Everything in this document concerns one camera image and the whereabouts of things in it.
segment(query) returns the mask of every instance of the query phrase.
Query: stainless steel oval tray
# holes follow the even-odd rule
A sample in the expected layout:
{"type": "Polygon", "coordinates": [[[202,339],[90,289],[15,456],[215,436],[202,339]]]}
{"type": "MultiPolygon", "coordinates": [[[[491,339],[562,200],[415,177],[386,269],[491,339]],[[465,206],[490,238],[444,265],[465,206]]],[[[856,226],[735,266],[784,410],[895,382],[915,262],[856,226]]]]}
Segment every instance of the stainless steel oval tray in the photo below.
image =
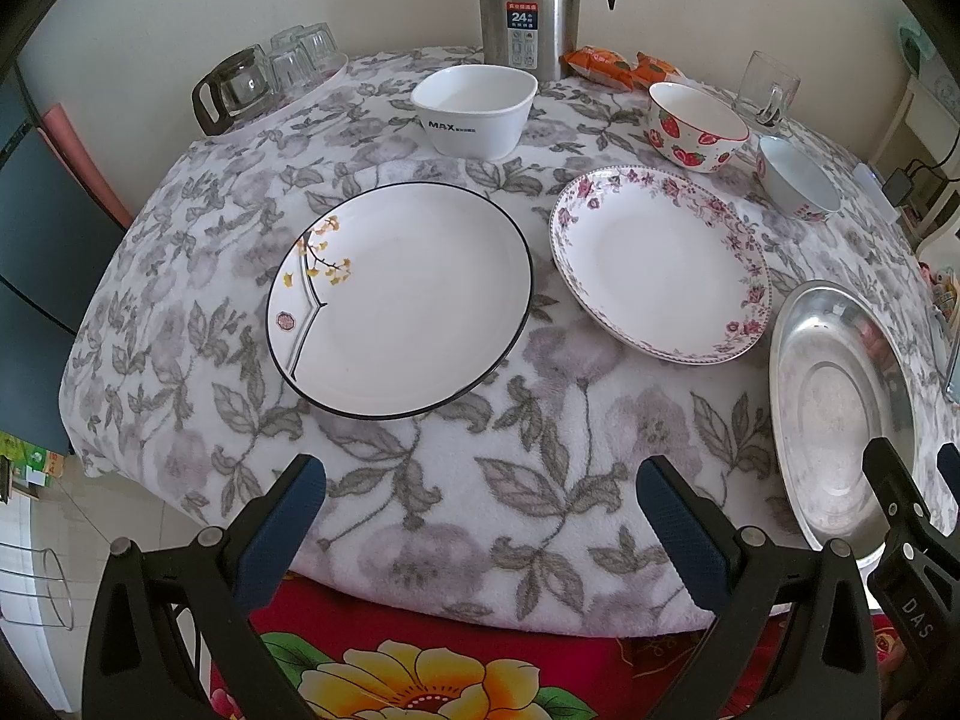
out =
{"type": "Polygon", "coordinates": [[[850,543],[858,563],[883,550],[887,523],[863,450],[886,436],[912,471],[913,410],[899,355],[870,309],[847,289],[808,281],[774,327],[770,400],[787,495],[811,546],[850,543]]]}

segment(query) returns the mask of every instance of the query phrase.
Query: thermos label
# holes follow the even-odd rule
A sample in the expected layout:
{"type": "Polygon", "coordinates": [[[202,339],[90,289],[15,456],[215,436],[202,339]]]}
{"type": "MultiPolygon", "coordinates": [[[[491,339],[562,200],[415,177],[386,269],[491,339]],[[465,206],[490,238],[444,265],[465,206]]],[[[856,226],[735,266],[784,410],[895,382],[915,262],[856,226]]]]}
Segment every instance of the thermos label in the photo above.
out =
{"type": "Polygon", "coordinates": [[[510,66],[536,70],[535,2],[507,2],[507,41],[510,66]]]}

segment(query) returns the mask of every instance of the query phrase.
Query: blue gripper pad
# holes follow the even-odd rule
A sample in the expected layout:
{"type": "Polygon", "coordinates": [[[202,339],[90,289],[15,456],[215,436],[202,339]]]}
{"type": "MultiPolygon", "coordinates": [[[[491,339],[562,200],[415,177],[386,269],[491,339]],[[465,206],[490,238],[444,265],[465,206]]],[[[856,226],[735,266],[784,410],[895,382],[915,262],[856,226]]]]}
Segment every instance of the blue gripper pad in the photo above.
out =
{"type": "MultiPolygon", "coordinates": [[[[686,485],[679,474],[677,480],[686,485]]],[[[637,502],[693,603],[715,614],[721,613],[731,595],[727,559],[653,459],[643,461],[637,471],[637,502]]],[[[720,509],[717,512],[723,517],[720,509]]],[[[733,527],[727,524],[733,533],[733,527]]]]}
{"type": "Polygon", "coordinates": [[[940,447],[937,453],[937,469],[957,503],[960,503],[960,452],[952,443],[945,443],[940,447]]]}
{"type": "Polygon", "coordinates": [[[310,458],[237,559],[233,600],[244,615],[270,604],[325,498],[323,464],[310,458]]]}

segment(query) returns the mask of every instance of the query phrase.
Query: thermos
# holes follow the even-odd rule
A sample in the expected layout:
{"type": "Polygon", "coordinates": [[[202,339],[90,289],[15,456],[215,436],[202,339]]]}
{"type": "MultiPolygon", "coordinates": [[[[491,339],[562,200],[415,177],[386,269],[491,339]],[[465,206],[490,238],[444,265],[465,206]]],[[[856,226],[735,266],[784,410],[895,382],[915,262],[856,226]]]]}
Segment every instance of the thermos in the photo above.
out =
{"type": "Polygon", "coordinates": [[[480,0],[484,60],[558,80],[569,72],[562,57],[577,47],[579,19],[580,0],[480,0]]]}

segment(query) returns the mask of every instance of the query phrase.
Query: dark blue cabinet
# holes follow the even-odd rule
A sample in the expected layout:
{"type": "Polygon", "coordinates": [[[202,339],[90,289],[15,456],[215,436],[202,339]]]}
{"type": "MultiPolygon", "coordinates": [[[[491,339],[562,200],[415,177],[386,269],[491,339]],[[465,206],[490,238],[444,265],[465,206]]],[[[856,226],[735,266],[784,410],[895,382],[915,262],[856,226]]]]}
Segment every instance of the dark blue cabinet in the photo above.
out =
{"type": "Polygon", "coordinates": [[[124,231],[32,128],[13,79],[0,148],[0,430],[65,453],[59,382],[124,231]]]}

